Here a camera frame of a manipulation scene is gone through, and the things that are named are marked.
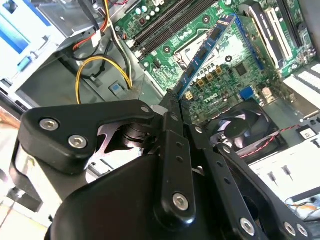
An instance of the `screw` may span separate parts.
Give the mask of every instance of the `screw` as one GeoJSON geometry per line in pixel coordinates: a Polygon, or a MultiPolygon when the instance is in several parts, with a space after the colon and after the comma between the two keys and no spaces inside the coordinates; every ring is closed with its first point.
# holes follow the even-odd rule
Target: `screw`
{"type": "Polygon", "coordinates": [[[296,236],[295,229],[287,222],[284,223],[285,230],[290,233],[292,236],[296,236]]]}
{"type": "Polygon", "coordinates": [[[203,133],[202,129],[200,127],[198,127],[198,126],[195,127],[195,130],[200,134],[203,133]]]}
{"type": "Polygon", "coordinates": [[[254,236],[256,231],[255,231],[255,228],[254,226],[252,225],[252,223],[246,219],[246,218],[241,218],[240,219],[240,224],[241,224],[241,227],[243,228],[243,230],[245,230],[245,232],[247,234],[249,234],[250,236],[254,236]]]}
{"type": "Polygon", "coordinates": [[[179,121],[179,119],[177,118],[177,116],[176,115],[171,115],[171,118],[173,119],[173,120],[175,120],[175,121],[179,121]]]}
{"type": "Polygon", "coordinates": [[[231,152],[230,152],[230,149],[227,148],[226,146],[223,146],[223,150],[224,150],[227,154],[231,153],[231,152]]]}
{"type": "Polygon", "coordinates": [[[83,136],[73,135],[69,137],[69,144],[75,149],[84,149],[87,146],[87,140],[83,136]]]}
{"type": "Polygon", "coordinates": [[[56,120],[46,118],[40,121],[40,127],[47,131],[54,131],[59,128],[59,123],[56,120]]]}
{"type": "Polygon", "coordinates": [[[141,107],[141,110],[144,111],[144,112],[146,112],[146,113],[149,113],[149,112],[150,112],[149,109],[148,109],[147,107],[145,107],[145,106],[142,106],[142,107],[141,107]]]}
{"type": "Polygon", "coordinates": [[[186,211],[189,208],[189,202],[187,198],[181,193],[176,193],[173,195],[173,203],[181,211],[186,211]]]}
{"type": "Polygon", "coordinates": [[[308,236],[309,236],[307,230],[306,230],[303,226],[301,226],[300,224],[297,224],[296,227],[298,228],[299,232],[300,232],[303,236],[305,236],[305,237],[308,237],[308,236]]]}

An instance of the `gray metal panel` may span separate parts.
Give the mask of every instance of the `gray metal panel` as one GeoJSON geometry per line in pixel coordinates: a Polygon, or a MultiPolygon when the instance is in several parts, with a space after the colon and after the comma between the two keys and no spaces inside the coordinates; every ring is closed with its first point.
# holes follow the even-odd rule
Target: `gray metal panel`
{"type": "Polygon", "coordinates": [[[320,1],[299,0],[299,3],[315,49],[320,53],[320,1]]]}

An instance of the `integrated circuit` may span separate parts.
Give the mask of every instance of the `integrated circuit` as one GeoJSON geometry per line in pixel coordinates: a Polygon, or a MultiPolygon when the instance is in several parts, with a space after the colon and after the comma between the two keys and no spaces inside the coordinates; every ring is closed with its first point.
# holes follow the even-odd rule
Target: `integrated circuit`
{"type": "Polygon", "coordinates": [[[238,66],[235,67],[236,72],[239,74],[240,77],[247,73],[246,67],[243,63],[240,63],[238,66]]]}

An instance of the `yellow wire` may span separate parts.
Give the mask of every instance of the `yellow wire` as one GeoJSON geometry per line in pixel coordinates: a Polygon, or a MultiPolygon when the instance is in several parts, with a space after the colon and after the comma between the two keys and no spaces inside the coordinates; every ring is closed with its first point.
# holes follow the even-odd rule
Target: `yellow wire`
{"type": "Polygon", "coordinates": [[[132,88],[132,82],[130,80],[130,78],[126,75],[126,73],[121,69],[121,67],[116,64],[114,61],[106,58],[106,57],[103,57],[103,56],[93,56],[93,57],[90,57],[88,58],[87,60],[85,60],[83,62],[83,64],[81,65],[81,67],[79,68],[77,74],[76,74],[76,80],[75,80],[75,96],[76,96],[76,102],[78,104],[81,104],[81,100],[80,100],[80,95],[79,95],[79,86],[80,86],[80,78],[81,78],[81,73],[84,69],[84,67],[92,62],[92,61],[95,61],[95,60],[104,60],[104,61],[107,61],[108,63],[110,63],[111,65],[113,65],[116,69],[118,69],[118,71],[122,74],[122,76],[124,77],[124,80],[127,82],[128,86],[129,86],[129,89],[132,88]]]}

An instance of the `computer component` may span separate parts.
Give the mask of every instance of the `computer component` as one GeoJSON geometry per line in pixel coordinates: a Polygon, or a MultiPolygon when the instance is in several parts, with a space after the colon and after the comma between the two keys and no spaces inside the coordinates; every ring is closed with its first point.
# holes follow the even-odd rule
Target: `computer component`
{"type": "Polygon", "coordinates": [[[178,91],[179,98],[182,98],[190,83],[196,78],[197,74],[205,65],[208,58],[211,57],[217,45],[223,39],[225,32],[227,32],[230,29],[235,19],[236,18],[234,16],[222,16],[217,21],[216,25],[212,28],[212,30],[208,33],[207,38],[203,41],[203,44],[201,45],[200,49],[195,54],[192,61],[189,63],[181,79],[176,84],[175,88],[178,91]]]}
{"type": "Polygon", "coordinates": [[[279,135],[279,128],[259,106],[250,98],[240,103],[206,125],[206,131],[213,145],[224,143],[234,149],[239,156],[250,161],[266,157],[280,148],[286,148],[286,141],[279,135]],[[259,149],[270,139],[261,151],[248,155],[259,149]]]}
{"type": "MultiPolygon", "coordinates": [[[[292,92],[282,85],[281,78],[290,76],[314,59],[316,52],[308,30],[300,28],[303,47],[295,47],[276,5],[264,0],[251,1],[255,6],[253,14],[263,16],[258,21],[265,21],[261,27],[266,36],[272,32],[273,39],[268,38],[272,45],[268,47],[255,18],[240,11],[244,1],[235,0],[227,5],[221,0],[203,8],[207,2],[166,1],[158,6],[159,11],[147,24],[141,25],[136,22],[155,11],[151,0],[143,0],[136,8],[148,6],[149,11],[137,15],[132,9],[116,23],[120,29],[118,34],[125,36],[125,42],[139,58],[147,76],[164,94],[177,84],[218,19],[222,15],[232,15],[235,23],[185,90],[192,95],[187,96],[192,120],[200,124],[217,118],[244,101],[240,92],[245,88],[252,89],[253,98],[260,106],[277,98],[290,101],[292,92]],[[185,21],[185,16],[193,11],[197,16],[185,21]]],[[[290,6],[294,22],[303,23],[298,0],[290,6]]]]}

